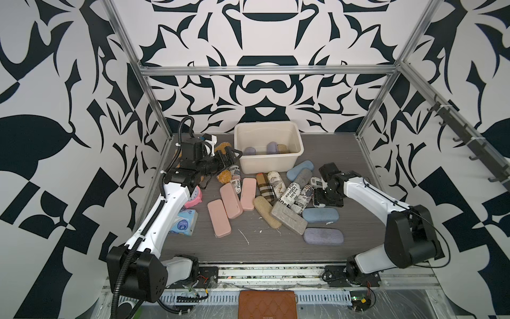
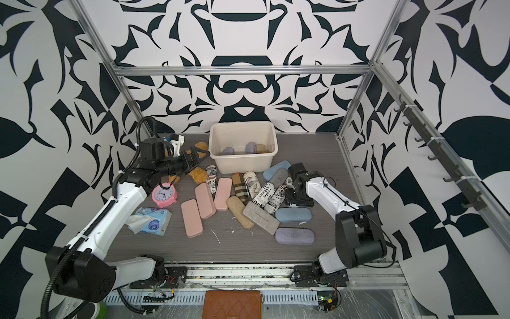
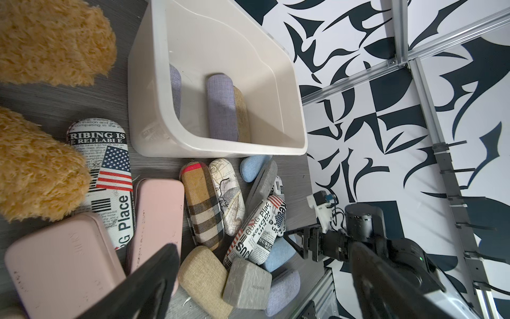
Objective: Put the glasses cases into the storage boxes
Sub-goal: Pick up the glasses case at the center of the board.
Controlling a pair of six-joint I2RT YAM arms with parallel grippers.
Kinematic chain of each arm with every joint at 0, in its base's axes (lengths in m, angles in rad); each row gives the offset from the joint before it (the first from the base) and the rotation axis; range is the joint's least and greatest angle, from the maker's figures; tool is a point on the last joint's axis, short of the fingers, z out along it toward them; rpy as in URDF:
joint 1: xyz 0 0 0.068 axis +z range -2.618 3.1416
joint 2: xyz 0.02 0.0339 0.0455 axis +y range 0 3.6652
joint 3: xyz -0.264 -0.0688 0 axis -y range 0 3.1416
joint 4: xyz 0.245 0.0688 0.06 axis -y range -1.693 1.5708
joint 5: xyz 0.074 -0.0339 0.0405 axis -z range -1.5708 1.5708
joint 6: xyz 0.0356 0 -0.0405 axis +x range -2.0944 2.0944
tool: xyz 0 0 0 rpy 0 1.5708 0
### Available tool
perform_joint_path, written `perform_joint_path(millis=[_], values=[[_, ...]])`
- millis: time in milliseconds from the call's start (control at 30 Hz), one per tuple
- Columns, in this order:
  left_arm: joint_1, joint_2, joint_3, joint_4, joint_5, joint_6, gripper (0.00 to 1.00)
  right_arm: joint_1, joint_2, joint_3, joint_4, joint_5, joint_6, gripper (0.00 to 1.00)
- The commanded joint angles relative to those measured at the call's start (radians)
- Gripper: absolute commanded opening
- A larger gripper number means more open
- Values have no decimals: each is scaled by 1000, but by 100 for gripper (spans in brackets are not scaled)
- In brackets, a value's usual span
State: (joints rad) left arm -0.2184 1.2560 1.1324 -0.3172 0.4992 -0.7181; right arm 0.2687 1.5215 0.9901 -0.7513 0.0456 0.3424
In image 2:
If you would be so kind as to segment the tan woven glasses case front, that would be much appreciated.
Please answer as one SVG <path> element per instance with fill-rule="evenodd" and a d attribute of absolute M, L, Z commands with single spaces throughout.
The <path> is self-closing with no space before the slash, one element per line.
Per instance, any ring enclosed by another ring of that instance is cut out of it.
<path fill-rule="evenodd" d="M 257 144 L 256 145 L 256 153 L 257 154 L 265 154 L 268 152 L 267 147 L 264 144 Z"/>

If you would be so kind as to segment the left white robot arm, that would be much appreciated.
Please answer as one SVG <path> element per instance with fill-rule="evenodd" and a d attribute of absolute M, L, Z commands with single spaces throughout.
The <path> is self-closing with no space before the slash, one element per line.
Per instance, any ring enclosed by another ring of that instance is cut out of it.
<path fill-rule="evenodd" d="M 72 318 L 87 304 L 99 303 L 112 291 L 131 283 L 146 281 L 159 287 L 166 282 L 161 257 L 140 255 L 117 263 L 104 260 L 128 218 L 164 177 L 187 175 L 211 155 L 195 146 L 182 151 L 161 137 L 156 125 L 152 116 L 139 120 L 134 157 L 114 179 L 108 202 L 67 245 L 53 247 L 46 254 L 50 279 L 42 296 L 41 318 L 49 317 L 52 294 L 81 300 L 68 315 Z"/>

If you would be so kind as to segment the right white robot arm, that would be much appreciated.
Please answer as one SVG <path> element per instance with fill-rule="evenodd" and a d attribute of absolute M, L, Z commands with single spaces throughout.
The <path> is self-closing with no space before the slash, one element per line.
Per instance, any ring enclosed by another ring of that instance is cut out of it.
<path fill-rule="evenodd" d="M 301 282 L 312 280 L 316 285 L 333 287 L 346 270 L 358 266 L 371 268 L 371 263 L 386 257 L 391 250 L 392 266 L 397 248 L 384 232 L 377 210 L 361 205 L 335 188 L 329 178 L 318 171 L 305 169 L 302 163 L 289 168 L 293 188 L 288 198 L 292 204 L 309 206 L 318 203 L 335 222 L 335 247 L 318 255 L 309 275 L 301 274 Z"/>

